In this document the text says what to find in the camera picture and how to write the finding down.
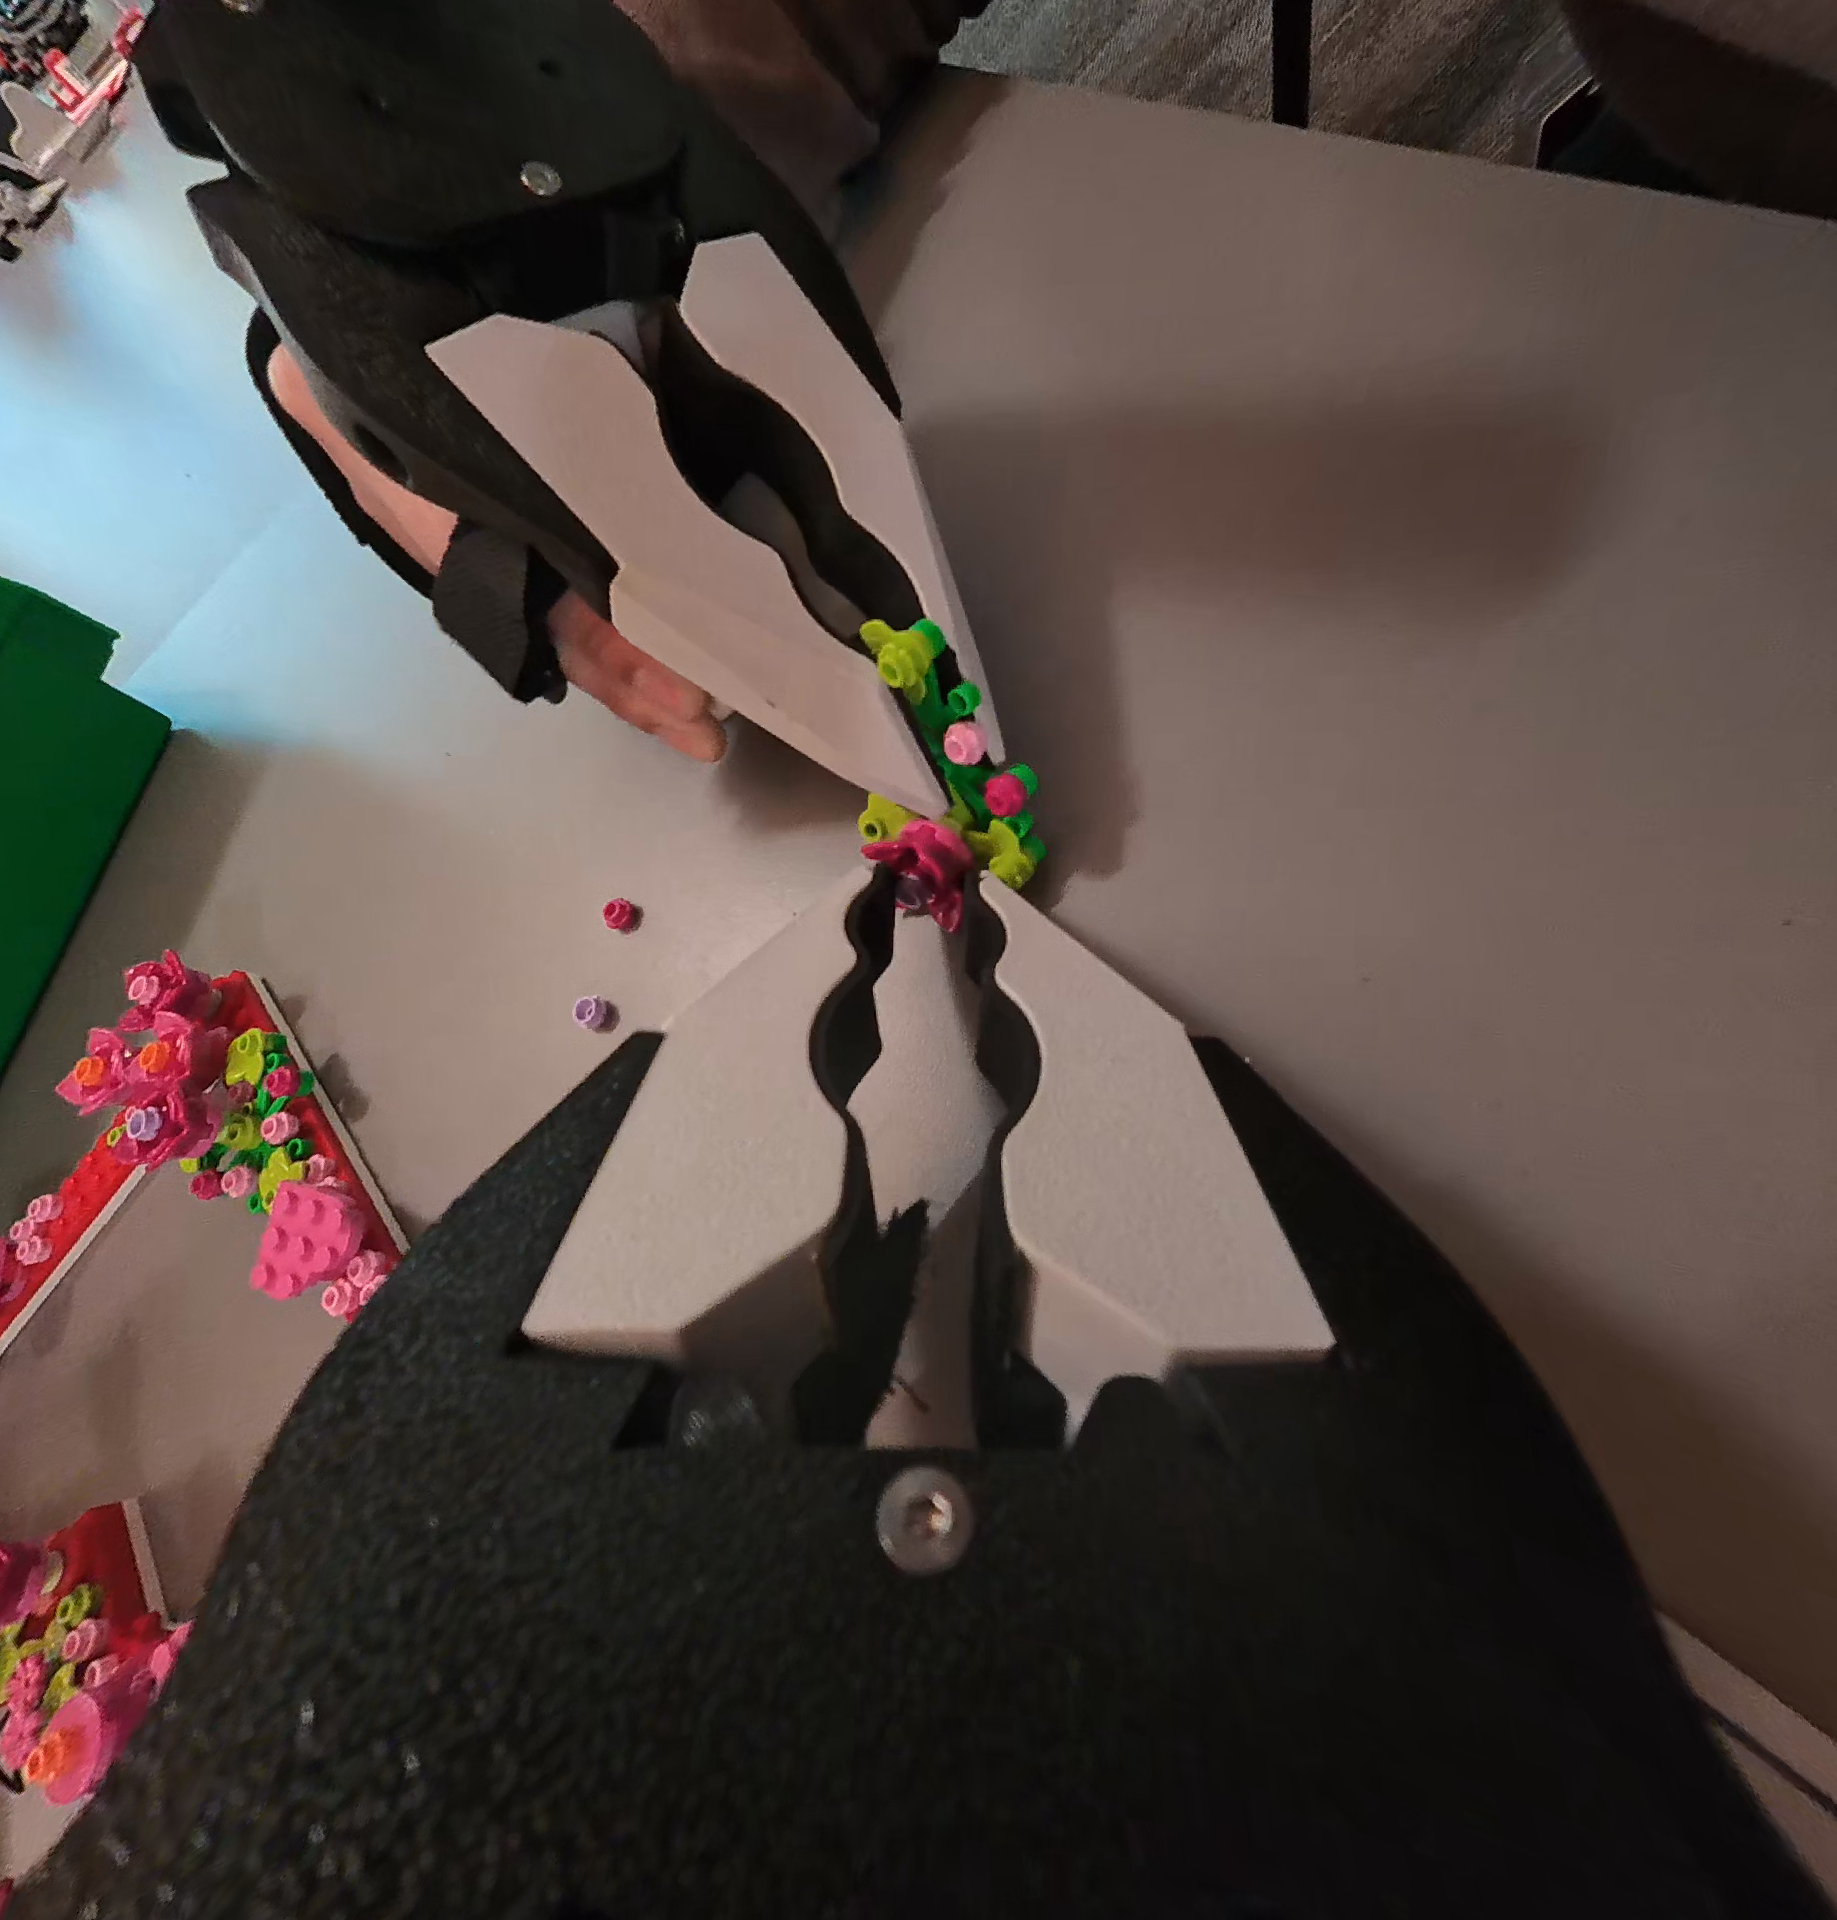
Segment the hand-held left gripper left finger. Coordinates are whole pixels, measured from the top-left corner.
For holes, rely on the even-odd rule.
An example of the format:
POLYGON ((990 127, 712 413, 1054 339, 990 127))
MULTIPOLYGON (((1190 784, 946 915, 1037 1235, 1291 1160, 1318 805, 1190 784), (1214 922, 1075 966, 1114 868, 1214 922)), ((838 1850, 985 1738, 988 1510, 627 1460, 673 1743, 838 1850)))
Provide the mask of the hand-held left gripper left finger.
POLYGON ((734 1379, 858 1442, 896 1365, 852 1095, 881 1055, 896 903, 858 868, 668 1022, 523 1318, 541 1348, 734 1379))

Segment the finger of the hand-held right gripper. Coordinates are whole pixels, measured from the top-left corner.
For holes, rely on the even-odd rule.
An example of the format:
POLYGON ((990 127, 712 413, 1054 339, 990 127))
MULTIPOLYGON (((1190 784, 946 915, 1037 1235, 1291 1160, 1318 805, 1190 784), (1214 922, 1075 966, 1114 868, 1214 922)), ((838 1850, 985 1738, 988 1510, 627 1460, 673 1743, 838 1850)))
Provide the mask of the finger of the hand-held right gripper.
POLYGON ((762 483, 796 524, 817 605, 948 640, 944 689, 978 686, 987 754, 1006 756, 896 398, 863 370, 756 232, 701 243, 673 305, 673 448, 711 503, 762 483))
POLYGON ((690 489, 616 345, 493 315, 427 353, 610 552, 623 636, 836 777, 937 810, 931 756, 877 666, 812 618, 772 546, 690 489))

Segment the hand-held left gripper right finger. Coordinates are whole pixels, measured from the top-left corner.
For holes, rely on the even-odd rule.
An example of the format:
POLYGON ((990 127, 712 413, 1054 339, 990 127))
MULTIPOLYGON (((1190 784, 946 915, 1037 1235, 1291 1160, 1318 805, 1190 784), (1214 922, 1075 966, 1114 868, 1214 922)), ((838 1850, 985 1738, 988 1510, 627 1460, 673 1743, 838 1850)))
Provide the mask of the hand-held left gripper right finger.
POLYGON ((1336 1332, 1185 1025, 988 876, 975 982, 975 1061, 1001 1097, 978 1442, 1057 1448, 1114 1379, 1327 1356, 1336 1332))

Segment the green lego flower sprig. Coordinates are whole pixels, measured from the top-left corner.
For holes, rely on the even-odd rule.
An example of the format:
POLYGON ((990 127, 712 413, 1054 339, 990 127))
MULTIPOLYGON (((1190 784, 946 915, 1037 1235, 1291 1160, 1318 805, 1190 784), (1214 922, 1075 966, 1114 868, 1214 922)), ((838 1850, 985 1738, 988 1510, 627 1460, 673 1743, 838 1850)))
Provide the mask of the green lego flower sprig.
POLYGON ((1041 777, 1032 764, 1001 756, 985 693, 956 664, 946 633, 929 618, 908 628, 868 619, 858 638, 881 682, 906 701, 948 799, 944 813, 920 814, 875 793, 858 819, 860 843, 891 837, 914 819, 950 825, 971 848, 973 876, 1026 891, 1047 860, 1032 810, 1041 777))

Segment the red lego heart wreath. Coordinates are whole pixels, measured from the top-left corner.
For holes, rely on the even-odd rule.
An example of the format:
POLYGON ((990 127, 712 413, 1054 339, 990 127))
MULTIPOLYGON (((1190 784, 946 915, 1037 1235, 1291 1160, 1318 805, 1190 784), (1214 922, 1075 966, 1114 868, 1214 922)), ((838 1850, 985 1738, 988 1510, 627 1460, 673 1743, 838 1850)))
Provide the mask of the red lego heart wreath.
POLYGON ((0 1218, 0 1882, 161 1687, 306 1376, 407 1239, 253 972, 123 977, 0 1218))

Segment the magenta lego flower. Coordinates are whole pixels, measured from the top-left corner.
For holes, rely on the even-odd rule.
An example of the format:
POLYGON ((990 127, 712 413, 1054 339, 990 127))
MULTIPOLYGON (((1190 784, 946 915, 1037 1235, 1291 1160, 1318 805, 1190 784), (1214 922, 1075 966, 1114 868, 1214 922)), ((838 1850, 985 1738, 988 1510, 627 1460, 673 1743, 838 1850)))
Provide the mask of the magenta lego flower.
POLYGON ((892 878, 901 915, 926 917, 948 936, 961 930, 975 862, 955 827, 914 819, 891 837, 864 839, 860 852, 892 878))

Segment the person's right hand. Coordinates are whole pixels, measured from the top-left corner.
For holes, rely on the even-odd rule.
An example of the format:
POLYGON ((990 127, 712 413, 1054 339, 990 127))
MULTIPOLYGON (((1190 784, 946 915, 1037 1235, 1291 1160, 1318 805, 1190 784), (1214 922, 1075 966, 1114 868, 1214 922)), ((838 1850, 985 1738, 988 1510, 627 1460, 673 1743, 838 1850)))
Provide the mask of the person's right hand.
MULTIPOLYGON (((285 345, 268 357, 268 388, 275 405, 340 471, 359 519, 412 564, 419 584, 430 584, 450 546, 454 514, 406 489, 353 443, 326 416, 285 345)), ((726 756, 727 732, 707 695, 645 655, 604 612, 565 591, 550 608, 548 628, 572 688, 697 762, 726 756)))

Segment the grey and red toy model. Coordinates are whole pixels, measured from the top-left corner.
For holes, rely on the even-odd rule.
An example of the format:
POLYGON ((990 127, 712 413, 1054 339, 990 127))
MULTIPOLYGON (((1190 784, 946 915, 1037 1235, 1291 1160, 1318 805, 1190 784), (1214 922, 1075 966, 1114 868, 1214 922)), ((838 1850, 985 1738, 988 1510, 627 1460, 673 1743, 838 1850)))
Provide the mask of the grey and red toy model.
POLYGON ((152 5, 0 3, 0 261, 112 130, 152 5))

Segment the green plastic bin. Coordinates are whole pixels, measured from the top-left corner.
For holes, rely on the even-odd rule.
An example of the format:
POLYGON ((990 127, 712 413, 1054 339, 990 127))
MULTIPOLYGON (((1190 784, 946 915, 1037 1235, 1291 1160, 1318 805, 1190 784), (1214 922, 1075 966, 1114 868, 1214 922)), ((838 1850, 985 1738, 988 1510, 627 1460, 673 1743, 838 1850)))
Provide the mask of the green plastic bin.
POLYGON ((173 735, 105 680, 114 649, 0 576, 0 1080, 173 735))

